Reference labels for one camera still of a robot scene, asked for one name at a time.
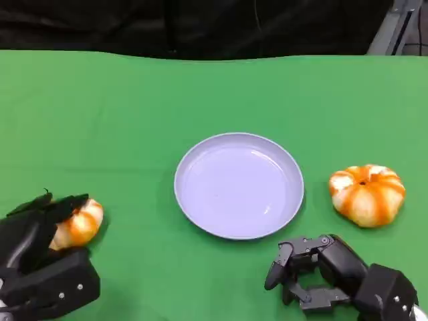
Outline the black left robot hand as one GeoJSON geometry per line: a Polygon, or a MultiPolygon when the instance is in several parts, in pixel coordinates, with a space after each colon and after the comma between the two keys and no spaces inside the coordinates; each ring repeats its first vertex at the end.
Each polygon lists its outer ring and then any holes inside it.
{"type": "Polygon", "coordinates": [[[49,191],[18,205],[1,219],[1,269],[28,274],[49,256],[58,225],[88,201],[89,195],[70,195],[56,201],[49,191]]]}

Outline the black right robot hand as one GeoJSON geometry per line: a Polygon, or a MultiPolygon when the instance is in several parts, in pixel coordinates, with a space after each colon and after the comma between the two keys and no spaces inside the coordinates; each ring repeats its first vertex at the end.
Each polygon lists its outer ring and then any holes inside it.
{"type": "Polygon", "coordinates": [[[282,302],[299,302],[304,312],[331,311],[354,299],[368,266],[339,236],[297,237],[278,243],[278,256],[265,278],[264,288],[282,285],[282,302]],[[298,278],[318,270],[328,287],[302,287],[298,278]]]}

